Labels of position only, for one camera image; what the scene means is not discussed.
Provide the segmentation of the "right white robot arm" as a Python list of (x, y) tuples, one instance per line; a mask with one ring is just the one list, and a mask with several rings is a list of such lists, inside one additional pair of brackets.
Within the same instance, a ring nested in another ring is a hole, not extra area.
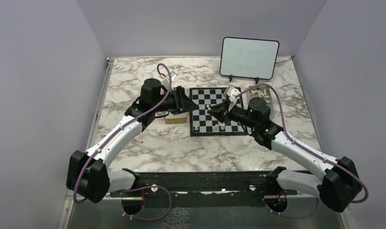
[(229, 98), (211, 106), (208, 114), (218, 121), (231, 121), (251, 129), (251, 136), (261, 146), (281, 153), (309, 171), (303, 174), (287, 168), (277, 168), (266, 180), (266, 189), (278, 194), (283, 189), (300, 191), (318, 197), (329, 209), (343, 212), (361, 192), (362, 184), (354, 162), (337, 159), (310, 148), (286, 133), (270, 120), (271, 109), (259, 97), (250, 99), (247, 109), (233, 105)]

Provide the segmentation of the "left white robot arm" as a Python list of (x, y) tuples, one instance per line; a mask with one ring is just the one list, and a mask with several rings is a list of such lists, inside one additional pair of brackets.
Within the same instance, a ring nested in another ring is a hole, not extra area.
[(119, 124), (100, 142), (85, 152), (76, 150), (70, 157), (66, 187), (93, 203), (109, 192), (123, 190), (134, 196), (140, 191), (137, 174), (129, 169), (108, 172), (108, 167), (124, 147), (142, 133), (156, 118), (157, 112), (174, 115), (198, 110), (181, 86), (171, 90), (158, 79), (144, 81), (140, 96), (125, 111)]

